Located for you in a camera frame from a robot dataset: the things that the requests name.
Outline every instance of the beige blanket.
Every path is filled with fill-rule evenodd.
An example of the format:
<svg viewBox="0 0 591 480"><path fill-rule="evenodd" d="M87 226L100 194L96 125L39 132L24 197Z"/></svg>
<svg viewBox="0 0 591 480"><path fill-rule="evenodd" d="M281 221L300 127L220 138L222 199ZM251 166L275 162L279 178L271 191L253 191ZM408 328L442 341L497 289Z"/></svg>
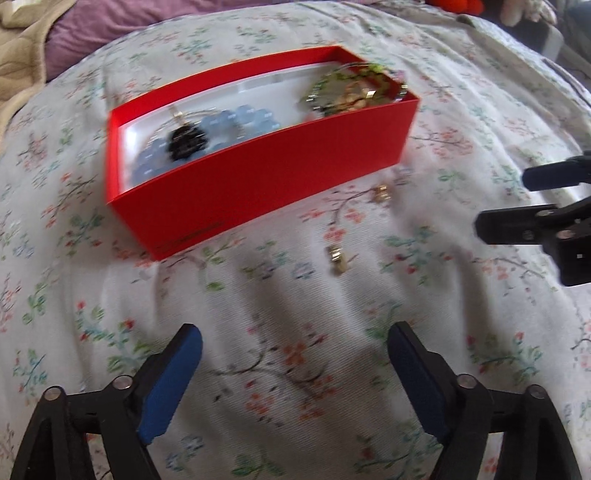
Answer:
<svg viewBox="0 0 591 480"><path fill-rule="evenodd" d="M12 116L45 85L49 29L76 0L42 0L19 7L23 3L0 0L0 150Z"/></svg>

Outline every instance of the floral bed sheet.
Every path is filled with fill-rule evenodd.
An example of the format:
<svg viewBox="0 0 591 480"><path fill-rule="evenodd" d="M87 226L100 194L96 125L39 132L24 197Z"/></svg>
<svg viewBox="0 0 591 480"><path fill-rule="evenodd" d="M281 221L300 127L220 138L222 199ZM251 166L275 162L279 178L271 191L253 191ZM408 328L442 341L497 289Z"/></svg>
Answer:
<svg viewBox="0 0 591 480"><path fill-rule="evenodd" d="M405 71L422 98L402 162L152 262L105 206L109 110L229 61L336 43ZM15 116L0 157L0 478L47 387L133 374L185 322L204 356L149 448L163 479L427 478L440 448L385 351L406 320L489 388L545 386L591 479L590 288L472 227L484 209L588 193L530 193L519 177L591 147L590 101L496 27L409 2L183 17L100 49ZM350 141L372 154L370 138ZM376 204L381 183L392 198ZM338 277L334 243L349 262ZM491 436L482 479L498 451Z"/></svg>

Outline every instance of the red cardboard box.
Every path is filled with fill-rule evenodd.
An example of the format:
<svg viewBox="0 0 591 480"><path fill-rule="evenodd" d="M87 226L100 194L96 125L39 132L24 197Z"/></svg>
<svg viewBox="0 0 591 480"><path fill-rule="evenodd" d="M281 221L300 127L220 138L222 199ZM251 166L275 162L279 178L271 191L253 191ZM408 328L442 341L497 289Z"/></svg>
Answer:
<svg viewBox="0 0 591 480"><path fill-rule="evenodd" d="M211 153L125 191L126 124L197 92L307 64L364 61L341 47L287 51L231 63L170 83L111 112L107 202L155 260L265 213L398 162L418 107L398 103L341 113ZM394 94L398 84L391 81Z"/></svg>

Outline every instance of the black flower-shaped pendant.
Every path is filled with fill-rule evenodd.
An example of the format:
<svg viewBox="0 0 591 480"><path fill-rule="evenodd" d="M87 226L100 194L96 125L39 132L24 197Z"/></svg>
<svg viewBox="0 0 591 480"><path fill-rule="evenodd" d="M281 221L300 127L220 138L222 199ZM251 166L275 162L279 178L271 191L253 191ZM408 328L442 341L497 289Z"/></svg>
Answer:
<svg viewBox="0 0 591 480"><path fill-rule="evenodd" d="M205 132L192 123L178 127L172 132L168 141L168 151L173 161L189 158L205 147L207 147Z"/></svg>

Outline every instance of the red plush toy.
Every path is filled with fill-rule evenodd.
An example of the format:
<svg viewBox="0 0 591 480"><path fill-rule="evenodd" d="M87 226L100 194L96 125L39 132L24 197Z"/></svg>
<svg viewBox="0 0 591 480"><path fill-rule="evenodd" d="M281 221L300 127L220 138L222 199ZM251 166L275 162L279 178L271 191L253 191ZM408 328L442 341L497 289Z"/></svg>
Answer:
<svg viewBox="0 0 591 480"><path fill-rule="evenodd" d="M427 3L453 14L468 14L477 17L484 11L482 0L427 0Z"/></svg>

